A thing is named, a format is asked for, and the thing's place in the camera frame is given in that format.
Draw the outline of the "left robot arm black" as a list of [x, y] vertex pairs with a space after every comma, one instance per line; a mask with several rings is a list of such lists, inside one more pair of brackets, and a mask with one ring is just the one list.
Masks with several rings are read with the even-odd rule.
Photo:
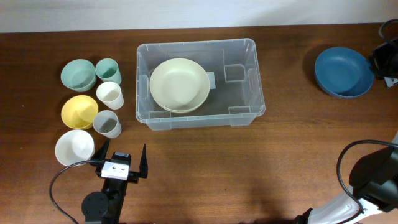
[[110, 139], [107, 139], [100, 150], [91, 157], [97, 160], [93, 164], [95, 173], [104, 179], [99, 192], [88, 194], [81, 205], [85, 223], [118, 223], [126, 196], [127, 185], [136, 184], [139, 179], [148, 176], [146, 147], [142, 149], [139, 171], [130, 170], [131, 155], [114, 152], [110, 159], [106, 158]]

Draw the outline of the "blue plate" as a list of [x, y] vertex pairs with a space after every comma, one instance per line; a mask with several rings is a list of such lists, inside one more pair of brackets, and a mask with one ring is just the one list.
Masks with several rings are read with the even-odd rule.
[[369, 66], [359, 52], [346, 47], [332, 47], [317, 57], [315, 80], [331, 96], [356, 98], [367, 93], [374, 83]]

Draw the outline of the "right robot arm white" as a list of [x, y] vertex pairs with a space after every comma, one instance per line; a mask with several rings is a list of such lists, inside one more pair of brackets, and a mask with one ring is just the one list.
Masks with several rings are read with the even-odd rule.
[[[388, 40], [364, 58], [355, 50], [332, 47], [315, 61], [315, 79], [320, 88], [338, 98], [355, 98], [367, 93], [375, 78], [397, 77], [397, 41]], [[355, 163], [349, 184], [343, 183], [341, 163], [349, 149], [375, 144], [380, 150]], [[347, 145], [340, 153], [336, 174], [343, 189], [320, 208], [310, 208], [296, 216], [294, 223], [357, 223], [360, 220], [397, 208], [397, 144], [360, 140]]]

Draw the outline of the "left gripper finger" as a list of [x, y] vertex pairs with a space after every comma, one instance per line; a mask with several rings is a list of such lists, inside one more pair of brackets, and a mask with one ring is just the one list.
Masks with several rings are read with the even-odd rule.
[[148, 176], [148, 163], [146, 156], [146, 144], [144, 144], [141, 154], [141, 160], [139, 164], [139, 177], [146, 179]]
[[90, 164], [91, 166], [98, 167], [105, 161], [109, 144], [110, 144], [110, 138], [107, 138], [102, 147], [91, 157], [91, 160], [93, 161]]

